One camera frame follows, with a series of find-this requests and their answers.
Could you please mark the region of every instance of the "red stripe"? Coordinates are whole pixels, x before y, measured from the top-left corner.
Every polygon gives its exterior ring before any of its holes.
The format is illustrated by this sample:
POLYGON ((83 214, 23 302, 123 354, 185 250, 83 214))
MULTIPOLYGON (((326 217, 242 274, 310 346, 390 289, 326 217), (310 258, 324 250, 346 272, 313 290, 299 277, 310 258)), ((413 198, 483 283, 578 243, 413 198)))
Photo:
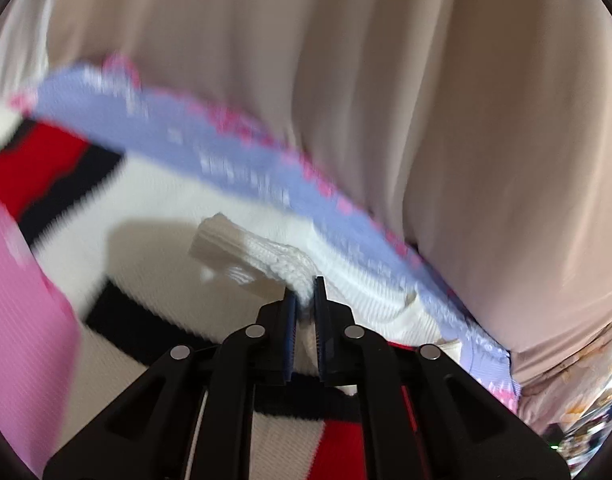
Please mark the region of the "red stripe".
POLYGON ((55 126, 37 124, 18 146, 0 152, 0 202, 18 220, 55 180, 74 169, 88 146, 55 126))
POLYGON ((308 480, 365 480, 361 425, 326 421, 308 480))

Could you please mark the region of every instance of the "pink fabric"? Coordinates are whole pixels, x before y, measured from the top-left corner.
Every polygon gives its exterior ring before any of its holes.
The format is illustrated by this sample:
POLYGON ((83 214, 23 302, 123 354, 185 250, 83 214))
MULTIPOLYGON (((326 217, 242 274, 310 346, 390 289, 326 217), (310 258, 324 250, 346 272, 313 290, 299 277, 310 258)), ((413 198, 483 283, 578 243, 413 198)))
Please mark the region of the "pink fabric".
POLYGON ((41 476, 58 438, 80 332, 0 203, 0 431, 41 476))

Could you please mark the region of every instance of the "lavender fabric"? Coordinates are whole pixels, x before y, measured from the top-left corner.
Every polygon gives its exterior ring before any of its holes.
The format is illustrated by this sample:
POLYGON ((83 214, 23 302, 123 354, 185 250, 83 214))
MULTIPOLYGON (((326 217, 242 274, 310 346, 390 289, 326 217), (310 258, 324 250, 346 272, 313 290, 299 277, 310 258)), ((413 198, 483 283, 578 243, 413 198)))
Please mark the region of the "lavender fabric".
POLYGON ((393 286, 415 290, 446 340, 463 343, 461 364, 509 408, 519 387, 510 356, 451 294, 423 259, 356 208, 296 150, 257 121, 167 89, 141 88, 129 62, 102 69, 78 64, 50 75, 11 102, 115 150, 141 153, 180 173, 312 219, 357 266, 393 286))

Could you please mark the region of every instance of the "striped fabric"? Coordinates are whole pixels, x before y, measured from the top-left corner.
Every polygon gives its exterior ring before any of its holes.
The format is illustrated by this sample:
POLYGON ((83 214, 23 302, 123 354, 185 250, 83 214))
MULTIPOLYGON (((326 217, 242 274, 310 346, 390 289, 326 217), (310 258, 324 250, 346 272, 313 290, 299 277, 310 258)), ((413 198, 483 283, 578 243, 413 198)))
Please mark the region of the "striped fabric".
MULTIPOLYGON (((31 120, 0 150, 0 203, 82 321, 60 446, 171 346, 220 342, 254 320, 263 304, 226 292, 219 280, 210 286, 222 286, 221 304, 202 304, 199 293, 174 296, 172 286, 168 296, 138 286, 157 282, 140 263, 161 258, 148 269, 159 269, 164 280, 187 257, 196 225, 210 214, 193 186, 199 185, 150 161, 31 120), (160 252, 148 252, 155 248, 160 252)), ((296 374, 285 391, 257 391, 251 478, 364 478, 356 397, 324 393, 317 381, 296 374)), ((27 423, 28 432, 38 430, 27 423)))

